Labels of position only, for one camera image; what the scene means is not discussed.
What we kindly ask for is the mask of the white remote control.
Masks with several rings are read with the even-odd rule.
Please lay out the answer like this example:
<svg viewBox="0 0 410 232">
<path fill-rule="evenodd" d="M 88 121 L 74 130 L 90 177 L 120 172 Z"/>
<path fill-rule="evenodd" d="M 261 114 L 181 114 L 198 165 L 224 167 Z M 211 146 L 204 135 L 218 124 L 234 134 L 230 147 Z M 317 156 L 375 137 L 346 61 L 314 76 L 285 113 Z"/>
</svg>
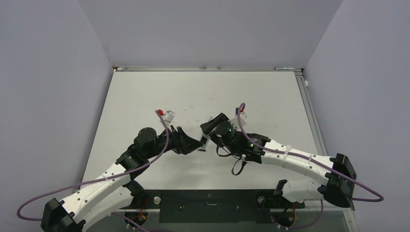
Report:
<svg viewBox="0 0 410 232">
<path fill-rule="evenodd" d="M 207 123 L 213 119 L 214 119 L 213 116 L 209 116 L 205 122 Z M 209 142 L 209 137 L 205 135 L 203 132 L 200 136 L 200 142 L 202 143 L 202 146 L 200 147 L 200 149 L 206 149 L 208 142 Z"/>
</svg>

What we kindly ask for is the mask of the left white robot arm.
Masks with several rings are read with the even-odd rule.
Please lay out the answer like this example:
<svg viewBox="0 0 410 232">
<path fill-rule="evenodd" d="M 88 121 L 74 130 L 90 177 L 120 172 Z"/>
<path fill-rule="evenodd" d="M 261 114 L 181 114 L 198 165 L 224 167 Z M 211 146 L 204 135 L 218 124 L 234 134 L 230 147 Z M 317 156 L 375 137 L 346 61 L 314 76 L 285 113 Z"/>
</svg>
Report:
<svg viewBox="0 0 410 232">
<path fill-rule="evenodd" d="M 135 178 L 148 168 L 149 159 L 170 150 L 187 155 L 202 145 L 181 127 L 160 135 L 153 128 L 141 129 L 133 144 L 94 183 L 62 200 L 53 198 L 46 203 L 42 230 L 82 232 L 118 209 L 140 207 L 145 200 L 144 189 Z"/>
</svg>

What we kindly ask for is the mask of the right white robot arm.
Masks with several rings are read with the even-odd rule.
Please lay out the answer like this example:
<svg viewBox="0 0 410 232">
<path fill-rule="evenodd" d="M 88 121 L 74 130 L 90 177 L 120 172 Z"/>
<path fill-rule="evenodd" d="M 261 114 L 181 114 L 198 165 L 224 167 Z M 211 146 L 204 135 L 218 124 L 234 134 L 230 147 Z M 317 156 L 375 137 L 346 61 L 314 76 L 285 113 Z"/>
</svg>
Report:
<svg viewBox="0 0 410 232">
<path fill-rule="evenodd" d="M 278 182 L 273 194 L 276 205 L 285 207 L 305 200 L 325 200 L 338 207 L 352 207 L 357 174 L 346 155 L 319 156 L 257 133 L 244 134 L 237 119 L 230 120 L 223 113 L 200 128 L 205 138 L 238 156 L 242 165 L 249 162 L 275 165 L 303 175 L 301 180 Z"/>
</svg>

